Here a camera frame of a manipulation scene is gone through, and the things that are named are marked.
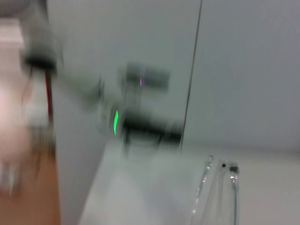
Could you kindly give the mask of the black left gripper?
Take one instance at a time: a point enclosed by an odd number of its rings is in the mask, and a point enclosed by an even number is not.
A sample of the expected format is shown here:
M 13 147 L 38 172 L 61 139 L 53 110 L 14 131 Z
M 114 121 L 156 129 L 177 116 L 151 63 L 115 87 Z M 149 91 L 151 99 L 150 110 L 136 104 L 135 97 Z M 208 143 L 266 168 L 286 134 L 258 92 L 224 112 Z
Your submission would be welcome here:
M 124 149 L 128 150 L 132 144 L 132 135 L 155 137 L 158 146 L 161 142 L 178 145 L 183 136 L 183 122 L 157 118 L 154 115 L 126 112 L 121 117 L 121 129 L 125 134 Z

